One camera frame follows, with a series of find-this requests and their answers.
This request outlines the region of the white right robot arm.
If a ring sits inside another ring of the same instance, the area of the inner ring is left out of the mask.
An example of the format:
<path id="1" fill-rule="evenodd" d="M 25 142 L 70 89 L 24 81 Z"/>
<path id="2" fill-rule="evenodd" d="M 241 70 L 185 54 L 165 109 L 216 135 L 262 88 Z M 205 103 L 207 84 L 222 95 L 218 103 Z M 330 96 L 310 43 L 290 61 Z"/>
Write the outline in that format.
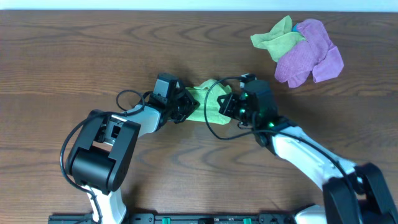
<path id="1" fill-rule="evenodd" d="M 278 114 L 273 99 L 230 93 L 218 97 L 220 113 L 250 125 L 256 141 L 290 162 L 322 190 L 323 205 L 293 215 L 295 223 L 397 223 L 397 208 L 381 170 L 357 165 Z"/>

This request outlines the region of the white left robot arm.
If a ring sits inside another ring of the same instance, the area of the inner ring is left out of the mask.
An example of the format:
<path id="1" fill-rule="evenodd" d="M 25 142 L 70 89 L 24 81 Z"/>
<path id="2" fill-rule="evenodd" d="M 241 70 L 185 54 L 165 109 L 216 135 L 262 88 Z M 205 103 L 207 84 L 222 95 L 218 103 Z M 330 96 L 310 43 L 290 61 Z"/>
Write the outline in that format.
<path id="1" fill-rule="evenodd" d="M 93 212 L 82 223 L 124 223 L 127 207 L 121 196 L 137 140 L 166 122 L 185 121 L 199 102 L 180 83 L 138 93 L 139 101 L 121 112 L 93 110 L 64 140 L 60 170 L 74 188 L 87 194 Z"/>

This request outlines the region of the light green microfiber cloth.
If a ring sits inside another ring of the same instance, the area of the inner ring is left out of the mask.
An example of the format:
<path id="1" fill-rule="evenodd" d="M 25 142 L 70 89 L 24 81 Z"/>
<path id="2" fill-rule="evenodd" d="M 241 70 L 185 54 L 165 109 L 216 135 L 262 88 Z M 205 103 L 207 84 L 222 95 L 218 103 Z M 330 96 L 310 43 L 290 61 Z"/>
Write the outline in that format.
<path id="1" fill-rule="evenodd" d="M 208 93 L 210 87 L 216 83 L 216 80 L 210 79 L 203 82 L 199 86 L 186 87 L 186 90 L 197 100 L 200 105 L 199 107 L 187 118 L 189 121 L 205 122 L 204 116 L 204 102 L 205 96 Z M 209 123 L 215 123 L 220 125 L 228 124 L 231 118 L 224 116 L 219 113 L 220 105 L 217 102 L 217 98 L 222 95 L 227 95 L 232 92 L 229 85 L 224 86 L 218 83 L 214 86 L 208 95 L 206 102 L 206 116 Z"/>

